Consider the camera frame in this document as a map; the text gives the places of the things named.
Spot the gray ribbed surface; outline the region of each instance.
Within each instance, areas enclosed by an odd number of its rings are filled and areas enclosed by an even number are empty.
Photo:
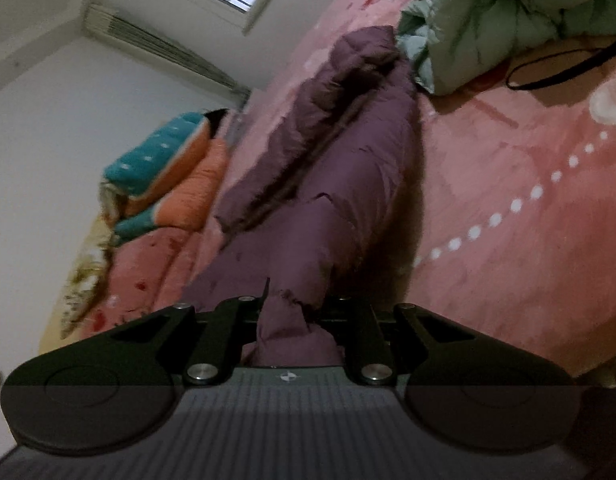
[[[191,390],[157,433],[125,450],[63,458],[18,449],[0,480],[580,480],[557,446],[487,457],[436,441],[395,394],[350,384],[339,368],[240,369]]]

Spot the bed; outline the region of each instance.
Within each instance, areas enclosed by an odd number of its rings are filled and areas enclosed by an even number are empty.
[[[268,88],[219,195],[265,150],[296,91],[342,34],[396,25],[408,0],[335,0]],[[549,44],[510,62],[589,50],[611,38]],[[584,52],[558,58],[564,66]],[[441,98],[421,94],[421,182],[344,286],[377,309],[416,303],[550,359],[574,376],[616,356],[616,59],[574,81],[516,92],[504,64]],[[516,78],[536,80],[538,63]],[[195,269],[221,245],[209,221]],[[46,341],[45,349],[52,348]]]

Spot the silver screw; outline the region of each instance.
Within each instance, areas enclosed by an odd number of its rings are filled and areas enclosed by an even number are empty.
[[[219,370],[217,367],[208,363],[199,363],[192,365],[187,370],[188,377],[197,381],[207,381],[217,377]]]
[[[361,368],[361,375],[370,381],[378,383],[392,375],[392,368],[378,363],[365,365]]]

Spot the purple jacket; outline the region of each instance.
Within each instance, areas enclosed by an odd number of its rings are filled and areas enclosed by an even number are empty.
[[[252,365],[341,364],[310,313],[381,236],[421,134],[408,61],[393,38],[392,27],[369,27],[338,40],[219,205],[229,242],[182,301],[211,310],[260,296],[269,277]]]

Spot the green puffer jacket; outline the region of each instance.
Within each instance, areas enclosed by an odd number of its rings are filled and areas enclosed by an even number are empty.
[[[616,35],[616,0],[416,0],[397,43],[415,82],[445,95],[549,40]]]

